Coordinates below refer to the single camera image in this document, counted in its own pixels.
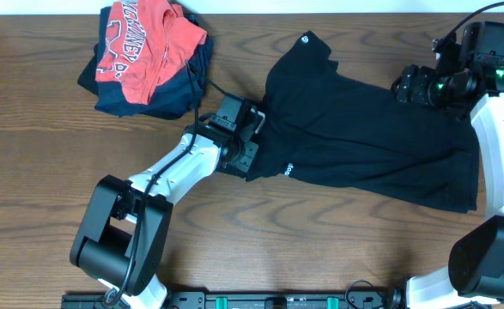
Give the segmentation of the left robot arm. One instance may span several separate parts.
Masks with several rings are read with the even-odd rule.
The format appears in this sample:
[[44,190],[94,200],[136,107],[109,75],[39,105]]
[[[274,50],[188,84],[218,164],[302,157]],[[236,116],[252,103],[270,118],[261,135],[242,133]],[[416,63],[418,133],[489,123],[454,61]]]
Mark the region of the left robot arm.
[[227,94],[217,112],[196,115],[178,145],[127,180],[107,175],[94,188],[70,262],[104,284],[104,294],[66,294],[64,308],[162,308],[168,289],[156,275],[174,206],[219,168],[247,172],[265,115]]

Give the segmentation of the black polo shirt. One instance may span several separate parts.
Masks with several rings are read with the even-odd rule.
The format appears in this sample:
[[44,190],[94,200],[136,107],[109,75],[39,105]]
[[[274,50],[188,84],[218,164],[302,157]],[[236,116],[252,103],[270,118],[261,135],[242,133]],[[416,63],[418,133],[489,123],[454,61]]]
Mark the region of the black polo shirt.
[[283,175],[432,209],[475,209],[480,150],[471,124],[341,76],[330,55],[306,32],[270,70],[246,179]]

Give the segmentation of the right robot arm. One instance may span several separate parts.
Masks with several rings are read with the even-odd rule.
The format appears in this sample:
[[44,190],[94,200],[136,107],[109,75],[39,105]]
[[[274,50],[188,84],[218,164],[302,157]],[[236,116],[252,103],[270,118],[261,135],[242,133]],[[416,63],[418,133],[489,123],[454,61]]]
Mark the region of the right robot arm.
[[435,68],[407,66],[392,84],[402,103],[469,118],[483,161],[485,221],[457,241],[445,267],[413,276],[390,308],[489,308],[504,304],[504,23],[465,23],[433,43]]

